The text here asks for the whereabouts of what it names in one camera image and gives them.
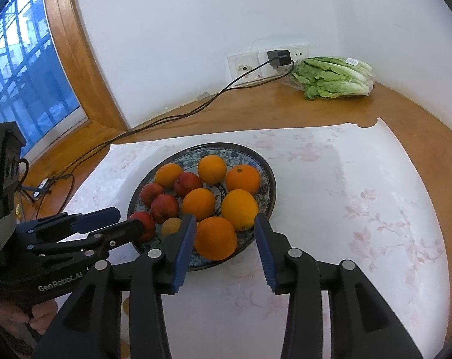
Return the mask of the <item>person left hand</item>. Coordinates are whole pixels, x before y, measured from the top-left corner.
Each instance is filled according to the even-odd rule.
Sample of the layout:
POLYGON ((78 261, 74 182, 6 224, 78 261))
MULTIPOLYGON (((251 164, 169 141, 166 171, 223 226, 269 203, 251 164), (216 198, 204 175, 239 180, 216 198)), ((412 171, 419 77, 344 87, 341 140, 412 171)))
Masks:
POLYGON ((0 326, 15 338, 20 338, 19 324, 28 324, 37 333, 43 335, 58 312, 55 299, 36 304, 24 312, 14 303, 2 302, 0 305, 0 326))

